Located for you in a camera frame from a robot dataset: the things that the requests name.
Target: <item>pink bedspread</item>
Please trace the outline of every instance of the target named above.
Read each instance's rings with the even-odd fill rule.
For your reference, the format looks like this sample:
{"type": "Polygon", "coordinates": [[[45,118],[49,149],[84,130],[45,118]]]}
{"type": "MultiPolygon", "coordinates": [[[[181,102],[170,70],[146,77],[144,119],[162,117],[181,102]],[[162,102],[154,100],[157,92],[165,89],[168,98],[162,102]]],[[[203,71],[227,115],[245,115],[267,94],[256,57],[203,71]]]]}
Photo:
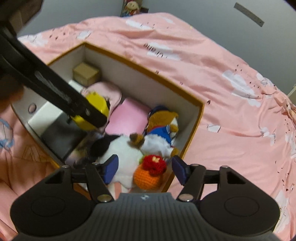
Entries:
{"type": "MultiPolygon", "coordinates": [[[[20,40],[46,63],[88,41],[157,71],[196,95],[206,107],[185,162],[208,169],[229,165],[278,202],[281,216],[275,233],[282,240],[296,234],[295,107],[241,58],[166,13],[93,18],[20,40]]],[[[2,118],[14,129],[15,138],[10,152],[1,152],[1,193],[6,195],[0,198],[6,206],[0,209],[0,230],[10,239],[14,235],[8,215],[11,202],[50,167],[33,162],[32,148],[40,154],[40,161],[47,156],[12,111],[2,118]],[[26,146],[29,154],[24,158],[26,146]]],[[[214,188],[206,186],[204,195],[214,188]]],[[[181,189],[175,179],[169,191],[176,197],[181,189]]]]}

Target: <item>pink cushion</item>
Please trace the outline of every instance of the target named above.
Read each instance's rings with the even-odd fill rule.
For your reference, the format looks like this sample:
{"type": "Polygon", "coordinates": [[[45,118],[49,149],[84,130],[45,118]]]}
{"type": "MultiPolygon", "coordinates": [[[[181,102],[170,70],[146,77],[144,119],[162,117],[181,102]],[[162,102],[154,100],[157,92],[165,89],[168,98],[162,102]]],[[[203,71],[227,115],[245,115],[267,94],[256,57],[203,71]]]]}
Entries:
{"type": "MultiPolygon", "coordinates": [[[[118,106],[121,100],[121,92],[119,88],[111,82],[97,82],[91,85],[90,87],[88,87],[87,89],[83,89],[81,91],[81,94],[86,96],[88,93],[93,91],[97,92],[99,95],[109,100],[109,103],[110,103],[109,117],[110,117],[113,110],[118,106]]],[[[106,125],[98,129],[100,133],[105,132],[106,125]]]]}
{"type": "Polygon", "coordinates": [[[106,133],[130,135],[137,132],[141,134],[147,125],[150,110],[149,107],[126,98],[111,114],[106,133]]]}

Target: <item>small cardboard box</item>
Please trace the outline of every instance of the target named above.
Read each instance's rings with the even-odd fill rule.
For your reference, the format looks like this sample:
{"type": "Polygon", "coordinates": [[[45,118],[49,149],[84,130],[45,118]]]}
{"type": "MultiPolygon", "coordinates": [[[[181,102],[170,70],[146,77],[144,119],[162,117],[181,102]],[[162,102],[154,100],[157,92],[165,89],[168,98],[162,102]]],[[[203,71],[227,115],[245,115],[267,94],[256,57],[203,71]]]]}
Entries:
{"type": "Polygon", "coordinates": [[[79,84],[89,87],[100,79],[101,72],[86,63],[81,63],[73,69],[73,78],[79,84]]]}

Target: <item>wall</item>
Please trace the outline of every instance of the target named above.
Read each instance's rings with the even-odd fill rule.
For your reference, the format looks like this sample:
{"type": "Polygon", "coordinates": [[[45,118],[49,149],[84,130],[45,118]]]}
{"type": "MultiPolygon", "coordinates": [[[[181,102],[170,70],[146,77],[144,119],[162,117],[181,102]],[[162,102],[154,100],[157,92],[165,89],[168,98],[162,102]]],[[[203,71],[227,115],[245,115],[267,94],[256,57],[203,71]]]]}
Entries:
{"type": "Polygon", "coordinates": [[[283,92],[296,84],[296,12],[283,0],[145,0],[149,12],[169,12],[244,59],[283,92]],[[248,8],[259,27],[234,9],[248,8]]]}
{"type": "Polygon", "coordinates": [[[19,36],[35,34],[98,16],[119,16],[122,0],[44,0],[40,13],[19,36]]]}

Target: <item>screw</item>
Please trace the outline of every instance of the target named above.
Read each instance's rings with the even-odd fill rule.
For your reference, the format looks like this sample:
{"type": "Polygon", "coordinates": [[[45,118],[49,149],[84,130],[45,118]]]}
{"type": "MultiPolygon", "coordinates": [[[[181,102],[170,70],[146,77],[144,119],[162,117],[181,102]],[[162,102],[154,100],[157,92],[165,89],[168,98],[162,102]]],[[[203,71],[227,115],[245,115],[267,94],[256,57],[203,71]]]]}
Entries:
{"type": "Polygon", "coordinates": [[[89,111],[89,109],[86,109],[85,110],[85,113],[86,113],[87,116],[90,116],[91,115],[91,112],[89,111]]]}
{"type": "Polygon", "coordinates": [[[36,111],[36,109],[37,109],[37,105],[35,103],[30,104],[28,109],[29,114],[33,114],[36,111]]]}
{"type": "Polygon", "coordinates": [[[108,194],[102,194],[98,196],[97,199],[100,202],[110,202],[112,200],[112,197],[108,194]]]}
{"type": "Polygon", "coordinates": [[[188,193],[181,194],[178,197],[182,202],[191,202],[193,200],[193,196],[188,193]]]}
{"type": "Polygon", "coordinates": [[[142,199],[142,200],[144,200],[144,201],[146,201],[148,198],[149,198],[149,196],[148,196],[148,195],[146,195],[146,194],[145,194],[145,195],[143,195],[143,196],[141,196],[141,199],[142,199]]]}

